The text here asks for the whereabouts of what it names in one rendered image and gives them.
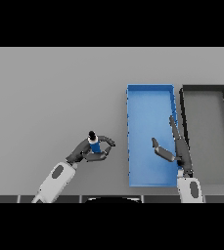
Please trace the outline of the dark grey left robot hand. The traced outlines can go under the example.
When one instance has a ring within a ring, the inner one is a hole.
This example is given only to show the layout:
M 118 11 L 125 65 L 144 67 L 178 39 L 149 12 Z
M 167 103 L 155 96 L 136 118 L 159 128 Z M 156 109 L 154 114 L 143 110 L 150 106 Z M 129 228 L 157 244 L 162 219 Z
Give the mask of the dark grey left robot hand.
M 87 162 L 105 160 L 111 148 L 115 146 L 115 142 L 106 136 L 98 136 L 97 139 L 99 143 L 106 142 L 109 146 L 104 151 L 98 152 L 93 149 L 89 141 L 85 139 L 66 158 L 66 162 L 73 164 L 80 162 L 82 159 L 85 159 Z

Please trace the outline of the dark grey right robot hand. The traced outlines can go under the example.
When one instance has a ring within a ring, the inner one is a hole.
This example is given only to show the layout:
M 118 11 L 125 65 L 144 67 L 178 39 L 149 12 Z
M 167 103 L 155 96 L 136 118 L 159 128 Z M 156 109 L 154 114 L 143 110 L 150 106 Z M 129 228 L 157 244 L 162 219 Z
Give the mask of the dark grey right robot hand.
M 191 153 L 184 137 L 178 132 L 172 115 L 169 116 L 169 125 L 172 128 L 172 136 L 174 138 L 176 154 L 172 154 L 170 151 L 160 146 L 156 138 L 152 138 L 155 154 L 167 160 L 168 162 L 176 161 L 178 166 L 183 170 L 183 177 L 192 178 L 194 171 Z

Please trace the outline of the dark grey bin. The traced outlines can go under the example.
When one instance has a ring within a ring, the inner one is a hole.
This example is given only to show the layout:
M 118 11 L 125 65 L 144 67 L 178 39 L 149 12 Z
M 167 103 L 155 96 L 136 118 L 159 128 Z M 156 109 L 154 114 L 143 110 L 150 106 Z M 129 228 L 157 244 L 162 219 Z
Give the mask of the dark grey bin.
M 183 85 L 185 140 L 202 185 L 224 185 L 224 85 Z

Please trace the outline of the blue bin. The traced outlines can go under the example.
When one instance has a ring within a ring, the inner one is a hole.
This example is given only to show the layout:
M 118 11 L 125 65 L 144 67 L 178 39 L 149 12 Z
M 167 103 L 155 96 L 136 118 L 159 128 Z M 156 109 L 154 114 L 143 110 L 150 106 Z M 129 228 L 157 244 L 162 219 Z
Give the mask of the blue bin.
M 134 188 L 177 186 L 178 165 L 155 154 L 152 138 L 175 154 L 169 116 L 177 121 L 172 84 L 128 84 L 127 151 L 129 185 Z

